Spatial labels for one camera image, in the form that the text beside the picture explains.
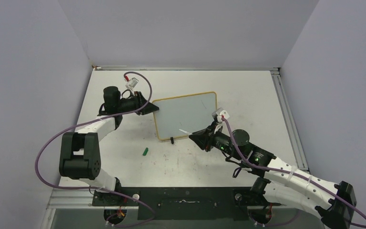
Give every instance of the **white wall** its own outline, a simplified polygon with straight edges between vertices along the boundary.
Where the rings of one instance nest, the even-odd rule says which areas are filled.
[[[0,1],[0,229],[40,228],[51,189],[34,174],[49,137],[74,124],[91,72],[56,0]],[[59,141],[41,171],[58,180]]]
[[[95,65],[278,67],[318,0],[59,0]]]
[[[320,0],[281,74],[312,174],[366,213],[366,1]]]

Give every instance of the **green marker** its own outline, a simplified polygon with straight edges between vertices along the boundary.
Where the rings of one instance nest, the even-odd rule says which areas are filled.
[[[145,148],[144,153],[142,155],[145,156],[147,152],[148,152],[148,147]]]

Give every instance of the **metal frame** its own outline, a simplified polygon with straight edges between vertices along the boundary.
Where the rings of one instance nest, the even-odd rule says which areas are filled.
[[[273,79],[273,84],[277,92],[277,97],[283,113],[285,125],[287,127],[288,135],[290,138],[291,146],[295,155],[297,166],[300,170],[309,171],[308,164],[306,162],[304,150],[301,145],[301,141],[298,135],[298,131],[295,126],[294,118],[288,105],[285,91],[281,83],[281,76],[278,68],[171,68],[171,67],[127,67],[127,66],[94,66],[94,71],[114,71],[114,70],[131,70],[131,71],[270,71]],[[117,209],[118,206],[111,207],[94,207],[92,206],[93,195],[88,190],[61,190],[54,189],[52,191],[50,200],[47,205],[47,211],[45,213],[41,228],[50,229],[55,214],[55,209]],[[122,207],[123,209],[138,209],[135,207]]]

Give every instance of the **white table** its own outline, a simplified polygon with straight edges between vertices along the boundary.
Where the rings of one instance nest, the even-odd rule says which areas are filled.
[[[78,123],[92,120],[103,103],[103,89],[124,90],[125,71],[93,71]],[[214,91],[218,106],[230,114],[233,129],[244,129],[250,141],[287,163],[296,165],[283,113],[270,71],[138,71],[152,84],[153,99]],[[139,76],[136,86],[148,98],[149,88]],[[142,156],[145,147],[147,156]],[[227,163],[216,149],[200,150],[191,140],[172,145],[160,142],[153,115],[125,115],[121,126],[100,142],[102,168],[120,179],[124,187],[240,187],[251,186],[256,176],[242,172],[232,178],[237,165]],[[61,186],[86,186],[62,177]]]

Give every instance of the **white marker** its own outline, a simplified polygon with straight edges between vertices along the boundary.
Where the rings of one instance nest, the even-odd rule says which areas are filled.
[[[179,129],[179,130],[182,131],[183,133],[187,134],[187,135],[192,135],[192,133],[189,133],[189,132],[187,132],[185,130],[182,130],[182,129]]]

